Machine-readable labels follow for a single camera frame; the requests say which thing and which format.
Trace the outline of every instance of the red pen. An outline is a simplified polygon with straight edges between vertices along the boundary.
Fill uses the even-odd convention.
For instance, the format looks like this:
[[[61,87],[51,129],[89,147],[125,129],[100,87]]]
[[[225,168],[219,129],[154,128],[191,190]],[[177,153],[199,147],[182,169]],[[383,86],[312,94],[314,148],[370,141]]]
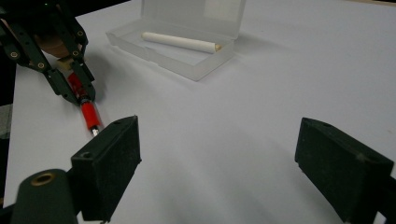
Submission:
[[[99,134],[100,121],[96,114],[96,110],[92,100],[88,96],[87,92],[85,92],[85,90],[82,88],[82,84],[75,73],[72,73],[67,78],[67,80],[69,81],[70,86],[73,89],[73,93],[79,100],[81,112],[84,116],[88,130],[90,130],[93,136],[96,136],[97,134]]]

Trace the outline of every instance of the clear plastic box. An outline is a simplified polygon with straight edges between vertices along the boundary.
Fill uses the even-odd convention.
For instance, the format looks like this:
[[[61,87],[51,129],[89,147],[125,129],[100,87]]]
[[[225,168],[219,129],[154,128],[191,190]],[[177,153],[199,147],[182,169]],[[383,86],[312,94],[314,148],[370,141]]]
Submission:
[[[114,46],[192,80],[233,57],[246,0],[142,0],[141,18],[108,31]],[[175,35],[221,45],[215,53],[142,39],[144,32]]]

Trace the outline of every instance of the white table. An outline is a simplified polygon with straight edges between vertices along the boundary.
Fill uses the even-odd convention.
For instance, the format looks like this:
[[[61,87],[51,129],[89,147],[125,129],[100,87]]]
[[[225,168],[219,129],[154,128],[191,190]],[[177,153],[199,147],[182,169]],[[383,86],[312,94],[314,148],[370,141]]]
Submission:
[[[139,17],[132,1],[78,18],[101,120],[139,117],[143,162],[112,223],[342,223],[294,162],[302,117],[396,161],[396,7],[249,0],[234,57],[199,82],[110,46],[105,31]],[[6,204],[27,176],[71,167],[83,122],[18,68]]]

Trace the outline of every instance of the white tube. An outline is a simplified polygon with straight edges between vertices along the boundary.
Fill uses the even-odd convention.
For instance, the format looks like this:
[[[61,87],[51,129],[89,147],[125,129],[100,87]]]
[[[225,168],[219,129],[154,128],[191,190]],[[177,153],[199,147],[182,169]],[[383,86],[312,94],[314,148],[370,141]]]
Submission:
[[[188,39],[188,38],[172,36],[172,35],[160,35],[150,32],[144,32],[142,34],[142,38],[150,42],[166,44],[166,45],[181,47],[185,49],[195,49],[208,53],[215,53],[216,51],[221,49],[221,45],[215,43],[196,40],[196,39]]]

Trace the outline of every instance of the open lid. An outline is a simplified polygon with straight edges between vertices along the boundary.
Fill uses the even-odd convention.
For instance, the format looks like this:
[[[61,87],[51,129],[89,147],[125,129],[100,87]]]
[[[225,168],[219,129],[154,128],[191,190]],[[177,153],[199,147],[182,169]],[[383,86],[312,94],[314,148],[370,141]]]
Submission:
[[[236,39],[246,0],[143,0],[142,18]]]

